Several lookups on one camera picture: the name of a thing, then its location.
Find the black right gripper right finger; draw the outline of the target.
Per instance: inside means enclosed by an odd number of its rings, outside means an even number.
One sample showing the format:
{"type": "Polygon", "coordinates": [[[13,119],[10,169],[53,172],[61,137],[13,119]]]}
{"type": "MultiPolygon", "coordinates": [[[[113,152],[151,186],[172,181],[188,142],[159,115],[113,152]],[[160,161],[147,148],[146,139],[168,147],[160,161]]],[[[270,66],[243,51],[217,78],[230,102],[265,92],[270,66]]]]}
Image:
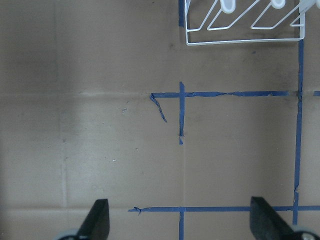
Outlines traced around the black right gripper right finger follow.
{"type": "Polygon", "coordinates": [[[297,240],[298,235],[263,197],[250,200],[249,227],[256,240],[297,240]]]}

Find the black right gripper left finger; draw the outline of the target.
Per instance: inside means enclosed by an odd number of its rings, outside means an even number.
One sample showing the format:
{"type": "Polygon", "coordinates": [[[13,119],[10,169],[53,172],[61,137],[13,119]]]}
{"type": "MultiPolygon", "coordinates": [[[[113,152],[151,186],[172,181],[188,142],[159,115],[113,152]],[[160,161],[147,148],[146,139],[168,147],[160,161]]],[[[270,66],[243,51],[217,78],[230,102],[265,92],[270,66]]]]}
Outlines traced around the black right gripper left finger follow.
{"type": "Polygon", "coordinates": [[[97,199],[75,235],[76,240],[107,240],[110,233],[108,199],[97,199]]]}

